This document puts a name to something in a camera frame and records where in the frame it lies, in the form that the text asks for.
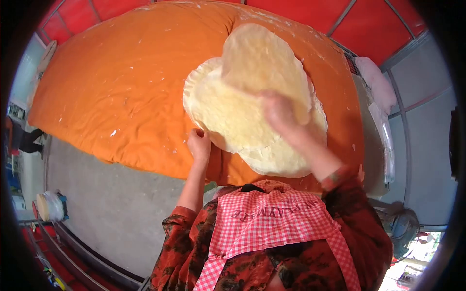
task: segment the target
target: orange cushion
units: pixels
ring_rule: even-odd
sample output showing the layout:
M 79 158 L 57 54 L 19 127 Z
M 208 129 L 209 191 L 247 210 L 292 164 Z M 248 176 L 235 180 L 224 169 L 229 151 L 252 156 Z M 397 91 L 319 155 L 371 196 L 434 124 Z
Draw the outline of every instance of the orange cushion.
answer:
M 346 163 L 362 164 L 359 102 L 341 49 L 309 26 L 240 4 L 154 3 L 73 36 L 45 71 L 28 121 L 102 161 L 186 179 L 193 123 L 182 104 L 185 79 L 221 56 L 227 36 L 247 22 L 288 42 L 323 103 L 328 147 Z M 208 180 L 243 185 L 264 178 L 238 154 L 212 150 Z M 312 175 L 272 179 L 321 189 Z

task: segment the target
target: dough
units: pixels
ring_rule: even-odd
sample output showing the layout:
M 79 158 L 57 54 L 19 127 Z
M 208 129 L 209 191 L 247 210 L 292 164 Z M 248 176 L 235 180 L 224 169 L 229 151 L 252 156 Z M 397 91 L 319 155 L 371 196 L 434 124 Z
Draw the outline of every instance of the dough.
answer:
M 307 176 L 304 158 L 263 117 L 254 94 L 265 88 L 290 96 L 297 121 L 326 143 L 327 120 L 311 79 L 288 44 L 257 24 L 235 29 L 222 58 L 208 59 L 188 75 L 183 106 L 196 125 L 211 133 L 217 147 L 238 152 L 255 172 Z
M 192 70 L 186 78 L 185 87 L 183 88 L 183 107 L 192 122 L 195 121 L 192 118 L 191 110 L 189 109 L 189 101 L 191 94 L 194 94 L 194 86 L 204 79 L 211 71 L 222 66 L 222 58 L 211 58 L 200 64 L 195 70 Z
M 267 176 L 299 178 L 311 173 L 304 158 L 282 138 L 263 149 L 239 152 L 254 172 Z
M 322 103 L 315 94 L 313 94 L 313 100 L 314 107 L 309 112 L 310 122 L 307 127 L 319 142 L 326 144 L 327 119 Z M 244 149 L 239 154 L 254 172 L 262 175 L 299 178 L 311 173 L 306 160 L 282 138 L 268 147 L 253 151 Z
M 247 23 L 226 39 L 222 54 L 222 79 L 250 94 L 274 89 L 293 100 L 300 124 L 309 122 L 311 94 L 302 63 L 290 46 L 265 27 Z
M 220 79 L 221 70 L 211 71 L 189 98 L 195 123 L 211 133 L 218 148 L 231 153 L 261 149 L 277 141 L 280 136 L 264 119 L 260 100 L 226 85 Z

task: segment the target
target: woman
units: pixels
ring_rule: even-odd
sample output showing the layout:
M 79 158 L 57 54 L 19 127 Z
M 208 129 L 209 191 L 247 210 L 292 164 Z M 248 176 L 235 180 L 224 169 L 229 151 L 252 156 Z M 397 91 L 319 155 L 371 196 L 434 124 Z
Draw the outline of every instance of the woman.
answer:
M 322 200 L 265 180 L 227 194 L 222 189 L 202 207 L 211 142 L 208 133 L 193 129 L 188 146 L 194 163 L 162 223 L 166 237 L 152 289 L 377 290 L 392 244 L 357 169 L 296 123 L 286 97 L 273 91 L 259 97 L 270 126 L 322 183 Z
M 35 129 L 32 132 L 24 131 L 21 125 L 17 124 L 9 116 L 6 117 L 5 126 L 7 129 L 8 153 L 10 155 L 17 155 L 20 149 L 26 153 L 39 152 L 41 154 L 41 159 L 44 159 L 43 146 L 34 142 L 41 135 L 45 136 L 42 130 Z

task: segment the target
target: metal frame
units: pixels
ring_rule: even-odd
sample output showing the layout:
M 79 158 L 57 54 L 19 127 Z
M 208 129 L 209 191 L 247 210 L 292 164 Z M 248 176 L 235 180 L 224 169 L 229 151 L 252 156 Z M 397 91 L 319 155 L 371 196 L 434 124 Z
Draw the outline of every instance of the metal frame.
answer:
M 417 108 L 417 107 L 419 107 L 419 106 L 421 106 L 421 105 L 426 104 L 426 103 L 429 102 L 429 101 L 432 101 L 432 100 L 436 99 L 437 97 L 440 97 L 441 95 L 445 94 L 446 92 L 448 92 L 448 91 L 450 91 L 450 90 L 453 90 L 453 87 L 452 87 L 452 86 L 448 86 L 447 88 L 441 90 L 440 92 L 436 92 L 436 93 L 434 93 L 434 94 L 432 94 L 432 95 L 430 95 L 430 96 L 428 96 L 428 97 L 422 99 L 421 101 L 418 101 L 418 102 L 416 102 L 416 103 L 414 103 L 414 104 L 412 104 L 412 105 L 406 107 L 406 108 L 404 109 L 404 111 L 405 111 L 405 112 L 409 112 L 409 111 L 411 111 L 411 110 L 413 110 L 413 109 L 415 109 L 415 108 Z M 393 113 L 393 114 L 389 115 L 389 116 L 388 116 L 388 119 L 392 119 L 392 118 L 397 117 L 397 116 L 399 116 L 399 115 L 401 115 L 401 111 L 398 111 L 397 113 Z
M 397 97 L 398 106 L 400 107 L 401 122 L 403 123 L 404 131 L 404 143 L 406 146 L 406 183 L 404 184 L 404 196 L 403 196 L 403 205 L 406 202 L 406 198 L 410 195 L 411 189 L 411 134 L 408 126 L 408 120 L 406 119 L 406 110 L 403 105 L 403 100 L 401 99 L 400 90 L 398 85 L 395 82 L 395 78 L 390 69 L 387 70 L 388 77 L 390 78 L 391 84 L 393 86 L 393 91 L 395 91 L 395 96 Z
M 94 12 L 94 14 L 95 14 L 96 17 L 97 17 L 97 21 L 98 21 L 99 23 L 102 22 L 102 20 L 100 19 L 99 13 L 97 13 L 96 8 L 94 7 L 94 3 L 92 2 L 92 0 L 88 0 L 88 1 L 89 1 L 90 7 L 92 8 L 92 11 Z
M 335 29 L 340 25 L 340 23 L 343 21 L 343 18 L 345 18 L 355 3 L 356 0 L 351 0 L 348 6 L 346 6 L 345 10 L 343 10 L 343 13 L 340 15 L 340 17 L 338 17 L 334 25 L 330 28 L 329 32 L 327 32 L 328 37 L 330 37 L 335 32 Z
M 142 283 L 141 287 L 139 287 L 139 289 L 137 291 L 146 291 L 149 286 L 150 286 L 150 279 L 151 277 L 146 277 L 146 279 L 144 279 L 144 282 Z
M 42 257 L 43 259 L 47 259 L 45 257 L 45 255 L 44 255 L 44 253 L 42 252 L 41 248 L 37 245 L 37 242 L 42 241 L 42 240 L 36 240 L 35 237 L 33 236 L 33 234 L 31 233 L 30 228 L 27 228 L 27 227 L 25 227 L 25 228 L 26 228 L 27 236 L 29 237 L 29 241 L 31 242 L 32 246 L 35 249 L 36 255 Z M 71 287 L 66 285 L 66 282 L 60 277 L 60 275 L 58 275 L 58 273 L 54 269 L 52 269 L 52 273 L 55 276 L 55 278 L 58 278 L 61 281 L 63 286 L 65 286 L 66 290 L 73 291 L 73 289 L 71 289 Z
M 390 3 L 390 1 L 388 0 L 384 0 L 385 3 L 387 3 L 387 5 L 393 10 L 393 12 L 398 16 L 398 18 L 401 20 L 401 22 L 403 23 L 404 27 L 406 28 L 406 30 L 408 30 L 409 34 L 411 35 L 411 38 L 412 39 L 416 39 L 416 36 L 414 35 L 414 33 L 412 33 L 411 31 L 411 28 L 409 28 L 408 24 L 406 23 L 406 21 L 403 19 L 403 17 L 401 17 L 400 13 L 398 12 L 398 10 L 396 10 L 393 5 Z
M 52 237 L 48 234 L 41 223 L 39 224 L 39 228 L 41 229 L 42 238 L 47 245 L 48 249 L 55 255 L 58 261 L 66 267 L 66 269 L 73 274 L 79 281 L 81 281 L 86 287 L 91 290 L 96 291 L 109 291 L 107 288 L 102 286 L 96 280 L 94 280 L 91 276 L 86 274 L 81 268 L 76 265 L 73 260 L 71 260 L 67 254 L 57 245 L 57 243 L 52 239 Z
M 343 51 L 349 53 L 353 58 L 358 57 L 357 54 L 353 53 L 349 48 L 345 47 L 344 45 L 342 45 L 341 43 L 337 42 L 337 41 L 334 40 L 333 38 L 329 37 L 329 39 L 330 39 L 331 41 L 333 41 L 337 46 L 339 46 Z
M 122 286 L 129 288 L 130 290 L 138 290 L 142 283 L 126 276 L 125 274 L 119 272 L 118 270 L 110 267 L 105 262 L 101 261 L 99 258 L 94 256 L 91 252 L 85 249 L 79 242 L 77 242 L 63 227 L 64 225 L 61 222 L 55 223 L 55 231 L 57 235 L 60 236 L 60 239 L 65 242 L 66 245 L 70 246 L 71 249 L 76 251 L 80 257 L 89 264 L 96 271 L 100 271 L 103 274 L 109 276 Z
M 55 13 L 57 14 L 58 19 L 60 20 L 60 22 L 61 22 L 61 23 L 63 24 L 63 26 L 65 27 L 65 30 L 66 30 L 66 32 L 69 34 L 69 36 L 70 36 L 70 37 L 73 36 L 74 33 L 72 33 L 72 32 L 70 31 L 70 29 L 68 28 L 68 26 L 66 26 L 66 23 L 63 21 L 63 18 L 62 18 L 62 16 L 60 15 L 60 12 L 57 11 L 57 12 L 55 12 Z
M 410 53 L 412 53 L 416 48 L 423 45 L 427 41 L 431 40 L 431 34 L 428 30 L 424 31 L 419 35 L 419 37 L 411 40 L 407 45 L 405 45 L 402 49 L 400 49 L 397 53 L 392 55 L 389 59 L 387 59 L 382 65 L 380 65 L 380 70 L 382 73 L 385 73 L 388 69 L 392 68 L 396 64 L 398 64 L 402 59 L 407 57 Z

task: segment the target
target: woman's arm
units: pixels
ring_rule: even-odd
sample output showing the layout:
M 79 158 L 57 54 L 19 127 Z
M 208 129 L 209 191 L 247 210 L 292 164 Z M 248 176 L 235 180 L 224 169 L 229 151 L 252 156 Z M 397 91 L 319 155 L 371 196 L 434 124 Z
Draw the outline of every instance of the woman's arm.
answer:
M 307 128 L 296 122 L 288 98 L 264 90 L 259 94 L 265 119 L 283 139 L 307 161 L 315 178 L 321 182 L 343 166 L 343 162 L 330 150 L 320 144 Z
M 200 129 L 191 129 L 188 147 L 194 157 L 186 184 L 181 191 L 176 206 L 183 206 L 199 213 L 204 200 L 206 169 L 209 163 L 211 143 L 208 133 Z

